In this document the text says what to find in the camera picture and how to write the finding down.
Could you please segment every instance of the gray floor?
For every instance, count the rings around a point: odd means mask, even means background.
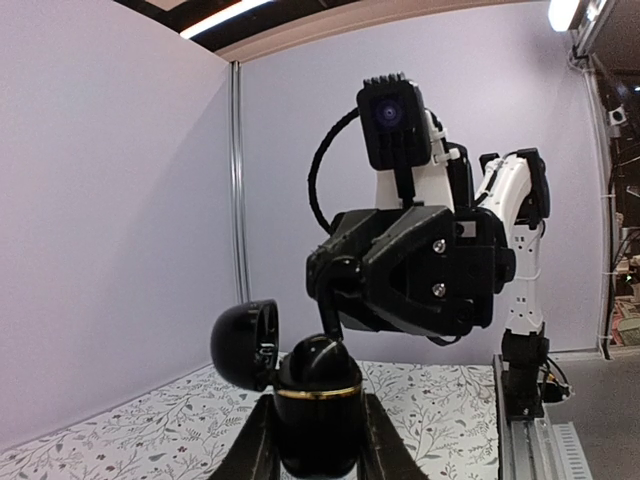
[[[563,361],[575,397],[548,408],[573,422],[595,480],[640,479],[640,354]]]

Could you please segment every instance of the camera lens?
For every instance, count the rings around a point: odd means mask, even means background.
[[[397,126],[402,117],[404,116],[404,112],[402,111],[402,107],[390,98],[382,100],[375,108],[376,120],[380,125],[385,128],[393,128]]]

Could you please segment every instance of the camera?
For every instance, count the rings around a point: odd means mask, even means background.
[[[431,140],[422,94],[404,74],[364,81],[357,96],[369,163],[377,171],[426,165]]]

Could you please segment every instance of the light fixture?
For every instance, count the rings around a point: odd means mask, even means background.
[[[180,36],[183,38],[191,38],[211,27],[219,25],[222,22],[226,22],[227,20],[237,15],[240,15],[246,11],[249,11],[271,1],[272,0],[241,0],[238,3],[234,3],[230,7],[225,8],[224,10],[220,10],[219,12],[214,13],[210,17],[205,18],[195,25],[190,26],[186,30],[183,30],[182,32],[180,32]]]
[[[588,6],[586,0],[551,0],[549,22],[556,32],[578,28]]]

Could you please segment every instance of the table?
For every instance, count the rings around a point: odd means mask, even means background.
[[[359,362],[418,465],[432,480],[496,480],[490,366]],[[205,480],[259,394],[206,367],[132,402],[0,454],[5,480]],[[283,479],[291,477],[283,470]],[[348,479],[355,479],[355,472]]]

